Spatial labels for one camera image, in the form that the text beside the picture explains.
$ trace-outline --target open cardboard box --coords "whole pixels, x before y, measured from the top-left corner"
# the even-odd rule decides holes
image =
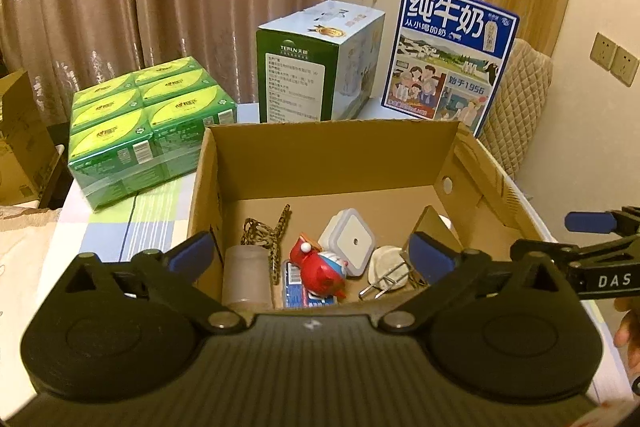
[[[222,251],[240,243],[247,217],[274,227],[289,203],[283,260],[301,232],[317,239],[332,216],[350,207],[369,225],[377,247],[404,245],[428,205],[452,220],[463,248],[485,251],[499,261],[509,260],[516,239],[542,239],[491,158],[467,127],[454,122],[210,127],[194,190],[190,235],[211,227]],[[215,259],[196,287],[219,300],[222,274],[222,264]],[[416,291],[358,302],[358,291],[367,284],[366,272],[360,279],[348,279],[345,302],[316,307],[312,313],[378,315]],[[281,308],[281,288],[273,288],[273,298]]]

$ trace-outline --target plastic cup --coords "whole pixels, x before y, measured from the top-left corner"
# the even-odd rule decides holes
[[[234,311],[273,310],[269,250],[255,245],[227,248],[222,304]]]

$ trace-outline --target brown cardboard box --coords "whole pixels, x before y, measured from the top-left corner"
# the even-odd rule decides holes
[[[517,238],[541,239],[517,195],[461,124],[368,120],[207,129],[190,235],[211,227],[221,248],[231,247],[239,244],[246,217],[274,226],[286,203],[291,215],[283,259],[300,232],[318,238],[333,215],[350,207],[369,225],[377,246],[404,245],[428,205],[452,220],[463,248],[497,260],[508,261]],[[359,303],[357,293],[366,285],[366,276],[349,279],[347,301],[353,304],[313,308],[313,313],[375,316],[414,295],[399,291]],[[220,299],[219,260],[196,286]],[[273,298],[280,307],[280,288],[273,289]]]
[[[0,78],[0,203],[39,199],[57,159],[26,71]]]

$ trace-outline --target wall outlet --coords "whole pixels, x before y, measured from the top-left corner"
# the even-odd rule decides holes
[[[602,33],[596,33],[596,39],[591,48],[591,60],[609,71],[617,47],[614,41],[607,39]]]
[[[616,49],[610,70],[620,82],[630,86],[638,71],[638,59],[626,49],[619,47]]]

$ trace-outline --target cardboard box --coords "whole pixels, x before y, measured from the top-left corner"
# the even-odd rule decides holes
[[[155,82],[140,86],[140,95],[145,105],[154,105],[164,102],[181,94],[215,86],[217,82],[209,76],[207,71],[199,70],[187,71],[186,73],[174,74],[156,80]]]
[[[137,89],[105,96],[88,105],[73,108],[69,133],[75,134],[84,131],[89,127],[140,108],[142,108],[142,98]]]
[[[105,82],[102,82],[101,84],[97,84],[97,86],[92,86],[88,89],[83,89],[82,91],[76,92],[74,95],[73,108],[88,105],[89,103],[95,102],[96,100],[100,100],[107,96],[111,96],[112,94],[126,91],[127,89],[131,89],[132,87],[136,86],[133,81],[133,75],[131,73],[117,76],[116,78],[112,78],[111,80],[107,80]]]
[[[0,204],[39,199],[57,159],[29,75],[0,78]]]
[[[257,31],[261,122],[353,118],[369,100],[384,12],[340,1]]]
[[[171,62],[151,66],[146,70],[136,71],[134,73],[137,86],[144,86],[150,82],[155,82],[173,76],[174,74],[186,73],[191,70],[199,70],[202,66],[193,57],[182,57]]]
[[[410,154],[381,154],[382,148]],[[340,158],[339,164],[301,163],[303,150],[311,156],[331,151]],[[281,242],[283,261],[301,232],[318,238],[332,216],[344,208],[356,208],[373,231],[377,246],[404,245],[416,223],[427,216],[424,210],[429,205],[436,210],[434,219],[442,214],[452,220],[462,247],[483,250],[500,261],[509,260],[516,239],[541,239],[511,185],[462,124],[368,120],[206,130],[190,235],[211,227],[224,250],[239,244],[247,217],[273,227],[287,203],[291,214]],[[375,302],[358,303],[358,291],[367,284],[366,275],[349,278],[347,303],[313,312],[379,314],[413,295],[398,290]],[[218,259],[196,286],[220,299]],[[276,308],[282,308],[281,287],[273,289],[273,298]]]
[[[92,207],[166,179],[142,108],[69,139],[69,169]]]
[[[188,92],[147,107],[145,112],[159,152],[171,156],[181,151],[165,162],[169,176],[196,168],[205,127],[238,121],[236,103],[220,86]]]

